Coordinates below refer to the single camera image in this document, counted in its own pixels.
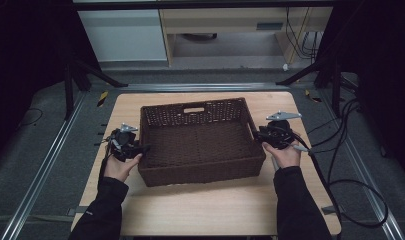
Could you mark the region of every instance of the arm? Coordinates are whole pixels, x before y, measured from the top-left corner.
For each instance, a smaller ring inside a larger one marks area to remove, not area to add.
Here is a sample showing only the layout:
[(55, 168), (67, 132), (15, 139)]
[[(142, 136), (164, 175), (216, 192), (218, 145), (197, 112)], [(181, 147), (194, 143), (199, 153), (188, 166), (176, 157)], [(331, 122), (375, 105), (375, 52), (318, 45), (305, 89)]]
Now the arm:
[(139, 163), (141, 155), (129, 162), (120, 162), (115, 157), (107, 159), (104, 177), (99, 183), (96, 199), (77, 222), (69, 240), (118, 240), (121, 231), (121, 203), (128, 192), (124, 181), (130, 170)]
[(263, 143), (263, 146), (280, 166), (274, 177), (278, 198), (277, 231), (280, 240), (330, 240), (326, 222), (308, 191), (299, 167), (301, 152), (292, 146), (283, 150), (274, 149), (267, 143)]

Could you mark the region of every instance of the human hand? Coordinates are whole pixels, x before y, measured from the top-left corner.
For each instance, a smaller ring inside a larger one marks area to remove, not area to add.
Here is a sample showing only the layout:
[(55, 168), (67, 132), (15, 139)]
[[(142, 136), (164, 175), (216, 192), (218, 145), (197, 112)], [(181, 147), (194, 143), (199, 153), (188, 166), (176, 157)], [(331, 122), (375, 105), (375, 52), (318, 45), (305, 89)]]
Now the human hand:
[(279, 150), (273, 148), (270, 144), (263, 142), (262, 146), (271, 153), (276, 159), (277, 164), (281, 168), (299, 166), (301, 163), (301, 151), (293, 147), (293, 145), (299, 145), (298, 141), (293, 141), (287, 148)]
[(104, 176), (116, 178), (121, 182), (125, 182), (130, 173), (130, 170), (140, 162), (142, 156), (142, 154), (138, 154), (135, 158), (127, 162), (121, 162), (113, 155), (109, 156), (106, 163)]

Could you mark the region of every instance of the black jacket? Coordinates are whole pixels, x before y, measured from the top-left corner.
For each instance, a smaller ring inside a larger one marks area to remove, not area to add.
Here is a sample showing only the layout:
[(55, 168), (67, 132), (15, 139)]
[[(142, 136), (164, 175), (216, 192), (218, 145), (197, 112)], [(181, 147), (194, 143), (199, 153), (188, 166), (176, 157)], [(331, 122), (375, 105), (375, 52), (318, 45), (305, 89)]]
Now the black jacket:
[[(309, 193), (300, 167), (279, 169), (274, 177), (278, 197), (277, 231), (280, 240), (330, 240), (331, 235)], [(118, 240), (121, 231), (121, 203), (128, 186), (104, 177), (96, 199), (78, 221), (69, 240)]]

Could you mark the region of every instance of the brown wicker basket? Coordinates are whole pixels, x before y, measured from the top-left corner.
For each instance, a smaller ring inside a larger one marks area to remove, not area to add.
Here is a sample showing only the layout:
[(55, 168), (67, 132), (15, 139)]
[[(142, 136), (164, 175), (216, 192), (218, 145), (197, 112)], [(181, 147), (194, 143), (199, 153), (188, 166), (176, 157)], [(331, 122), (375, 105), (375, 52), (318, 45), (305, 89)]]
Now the brown wicker basket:
[(148, 187), (258, 176), (266, 156), (252, 130), (244, 98), (144, 106), (139, 173)]

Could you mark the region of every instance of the light wooden tabletop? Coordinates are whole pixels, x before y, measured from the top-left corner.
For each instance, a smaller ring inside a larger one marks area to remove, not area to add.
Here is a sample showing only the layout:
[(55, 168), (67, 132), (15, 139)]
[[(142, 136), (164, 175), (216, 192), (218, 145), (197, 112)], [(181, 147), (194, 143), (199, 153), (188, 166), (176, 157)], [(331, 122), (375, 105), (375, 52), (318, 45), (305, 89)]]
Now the light wooden tabletop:
[[(265, 126), (268, 115), (298, 112), (288, 92), (210, 92), (210, 93), (145, 93), (122, 94), (118, 97), (105, 136), (121, 123), (138, 127), (142, 106), (186, 103), (244, 97), (255, 126)], [(309, 145), (301, 119), (289, 120)], [(100, 164), (105, 144), (97, 153), (80, 206), (88, 206), (96, 197)], [(137, 167), (132, 169), (126, 184), (130, 187), (123, 202), (123, 236), (256, 236), (276, 235), (277, 196), (274, 191), (274, 166), (267, 153), (258, 177), (220, 181), (208, 184), (182, 184), (146, 187)], [(319, 208), (331, 206), (311, 158), (302, 154), (301, 168), (308, 189)], [(77, 214), (73, 226), (81, 217)], [(333, 235), (341, 226), (335, 214), (324, 216)]]

